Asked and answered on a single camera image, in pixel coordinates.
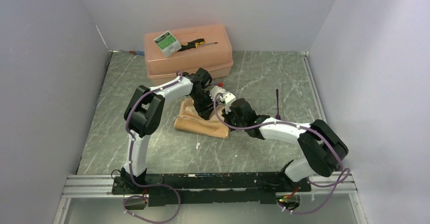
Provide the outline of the peach satin napkin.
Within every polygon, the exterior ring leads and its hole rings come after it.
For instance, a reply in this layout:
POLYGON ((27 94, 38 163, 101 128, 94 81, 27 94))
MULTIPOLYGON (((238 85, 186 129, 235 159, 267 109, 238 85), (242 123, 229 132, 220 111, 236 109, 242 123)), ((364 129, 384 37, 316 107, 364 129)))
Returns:
POLYGON ((176 130, 204 134, 218 138, 229 138, 229 128, 212 112, 208 120, 201 118, 191 98, 186 98, 180 107, 179 115, 174 123, 176 130))

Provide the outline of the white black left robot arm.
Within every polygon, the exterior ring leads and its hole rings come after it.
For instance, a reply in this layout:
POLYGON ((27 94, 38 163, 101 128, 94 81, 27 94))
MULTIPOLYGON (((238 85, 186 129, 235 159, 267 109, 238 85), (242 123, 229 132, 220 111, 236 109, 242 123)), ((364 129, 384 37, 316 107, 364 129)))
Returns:
POLYGON ((159 127, 165 104, 189 96, 198 116, 209 120, 213 99, 207 88, 211 83, 210 73, 199 68, 195 73, 178 73, 175 79, 159 86, 136 88, 124 113, 129 148, 121 170, 121 177, 132 193, 138 194, 145 189, 149 140, 159 127))

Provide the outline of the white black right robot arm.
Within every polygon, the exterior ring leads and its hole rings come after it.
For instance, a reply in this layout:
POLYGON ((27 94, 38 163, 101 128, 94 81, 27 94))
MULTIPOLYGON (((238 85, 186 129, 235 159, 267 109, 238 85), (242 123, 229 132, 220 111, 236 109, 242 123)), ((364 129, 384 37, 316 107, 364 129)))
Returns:
POLYGON ((315 174, 331 176, 349 153, 346 144, 320 119, 310 124, 297 124, 259 115, 243 98, 225 103, 222 116, 232 131, 244 130, 252 138, 299 146, 304 157, 287 163, 280 172, 279 184, 285 191, 292 191, 299 181, 315 174))

